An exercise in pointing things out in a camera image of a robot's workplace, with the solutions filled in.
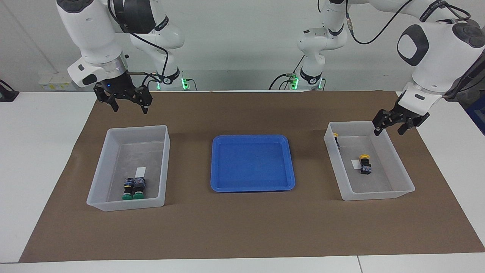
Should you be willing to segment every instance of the white label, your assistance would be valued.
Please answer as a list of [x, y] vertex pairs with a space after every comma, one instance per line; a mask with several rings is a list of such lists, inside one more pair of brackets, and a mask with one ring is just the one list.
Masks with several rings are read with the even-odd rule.
[[352, 159], [352, 165], [354, 166], [354, 169], [360, 170], [360, 160]]
[[145, 170], [146, 170], [146, 167], [138, 167], [138, 168], [136, 168], [135, 178], [137, 178], [137, 177], [145, 177]]

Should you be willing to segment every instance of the green light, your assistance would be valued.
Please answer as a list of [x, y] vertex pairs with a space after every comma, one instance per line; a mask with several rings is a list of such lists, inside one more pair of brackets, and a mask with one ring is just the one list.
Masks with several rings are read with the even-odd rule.
[[184, 79], [184, 78], [181, 78], [182, 80], [182, 87], [184, 90], [188, 89], [189, 88], [189, 83]]
[[295, 79], [293, 80], [293, 83], [291, 84], [291, 88], [293, 90], [296, 90], [298, 88], [298, 82], [300, 81], [300, 79], [298, 79], [298, 77], [295, 77]]

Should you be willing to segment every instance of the white box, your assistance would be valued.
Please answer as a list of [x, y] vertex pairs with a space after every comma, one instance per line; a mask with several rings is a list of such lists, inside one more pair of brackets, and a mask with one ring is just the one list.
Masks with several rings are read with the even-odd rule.
[[[163, 206], [169, 151], [165, 125], [108, 130], [86, 203], [103, 211]], [[122, 200], [125, 178], [143, 167], [145, 198]]]
[[[389, 135], [375, 136], [371, 121], [330, 122], [323, 138], [343, 200], [390, 199], [415, 190]], [[354, 168], [361, 154], [370, 155], [371, 174]]]

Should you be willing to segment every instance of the white wall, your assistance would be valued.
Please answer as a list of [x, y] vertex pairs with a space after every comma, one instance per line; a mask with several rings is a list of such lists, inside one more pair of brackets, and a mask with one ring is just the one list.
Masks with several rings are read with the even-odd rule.
[[[185, 45], [174, 50], [179, 67], [186, 77], [197, 80], [199, 89], [266, 89], [275, 76], [291, 72], [301, 58], [296, 47], [299, 33], [321, 26], [316, 2], [165, 0], [164, 7], [170, 21], [186, 35]], [[449, 2], [470, 11], [480, 25], [485, 24], [482, 0]], [[15, 18], [0, 9], [0, 77], [18, 90], [39, 91], [37, 75], [65, 72], [78, 59], [79, 50], [62, 25], [55, 0], [0, 0], [2, 4]], [[356, 36], [369, 40], [392, 14], [356, 5], [351, 16]], [[401, 89], [412, 68], [397, 55], [396, 43], [402, 31], [416, 22], [400, 15], [371, 45], [361, 46], [350, 38], [344, 48], [326, 51], [326, 89]], [[135, 49], [127, 36], [118, 34], [118, 40], [130, 55], [130, 70], [153, 71], [150, 59]]]

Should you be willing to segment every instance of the white table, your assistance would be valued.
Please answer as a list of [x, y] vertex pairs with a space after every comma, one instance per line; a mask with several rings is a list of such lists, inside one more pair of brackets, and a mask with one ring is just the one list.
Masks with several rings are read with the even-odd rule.
[[[15, 264], [95, 100], [91, 92], [21, 93], [15, 102], [0, 104], [0, 185], [4, 193], [0, 199], [0, 262], [11, 263], [0, 264], [0, 272], [485, 272], [483, 253]], [[458, 103], [440, 101], [430, 113], [419, 133], [484, 242], [485, 137]], [[7, 194], [5, 185], [12, 181], [16, 191]]]

